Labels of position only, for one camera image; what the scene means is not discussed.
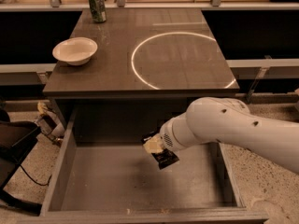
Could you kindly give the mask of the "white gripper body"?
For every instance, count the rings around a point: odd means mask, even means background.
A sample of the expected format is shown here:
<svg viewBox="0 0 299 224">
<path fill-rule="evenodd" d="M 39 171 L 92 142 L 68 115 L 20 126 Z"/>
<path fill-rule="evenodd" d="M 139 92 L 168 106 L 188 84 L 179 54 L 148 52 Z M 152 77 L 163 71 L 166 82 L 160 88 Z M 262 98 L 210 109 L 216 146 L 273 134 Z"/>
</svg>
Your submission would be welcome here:
<svg viewBox="0 0 299 224">
<path fill-rule="evenodd" d="M 199 144 L 199 139 L 188 127 L 186 114 L 171 118 L 160 129 L 164 146 L 175 152 Z"/>
</svg>

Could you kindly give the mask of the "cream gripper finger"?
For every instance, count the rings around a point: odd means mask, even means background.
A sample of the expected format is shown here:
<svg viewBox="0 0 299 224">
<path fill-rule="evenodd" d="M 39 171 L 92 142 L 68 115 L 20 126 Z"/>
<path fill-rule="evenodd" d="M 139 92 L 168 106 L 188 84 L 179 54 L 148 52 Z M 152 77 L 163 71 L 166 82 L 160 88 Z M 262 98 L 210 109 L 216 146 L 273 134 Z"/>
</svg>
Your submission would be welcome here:
<svg viewBox="0 0 299 224">
<path fill-rule="evenodd" d="M 152 137 L 145 139 L 143 148 L 149 154 L 157 154 L 164 151 L 163 140 L 159 134 L 155 134 Z"/>
</svg>

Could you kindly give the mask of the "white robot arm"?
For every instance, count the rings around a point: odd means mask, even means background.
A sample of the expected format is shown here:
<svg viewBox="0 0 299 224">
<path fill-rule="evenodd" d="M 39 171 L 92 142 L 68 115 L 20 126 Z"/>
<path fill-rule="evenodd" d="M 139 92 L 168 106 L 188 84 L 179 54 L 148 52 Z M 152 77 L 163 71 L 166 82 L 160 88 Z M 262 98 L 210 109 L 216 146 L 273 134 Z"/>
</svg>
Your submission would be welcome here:
<svg viewBox="0 0 299 224">
<path fill-rule="evenodd" d="M 186 111 L 142 138 L 161 169 L 178 161 L 176 152 L 195 145 L 242 147 L 299 174 L 299 124 L 254 116 L 231 98 L 199 98 Z"/>
</svg>

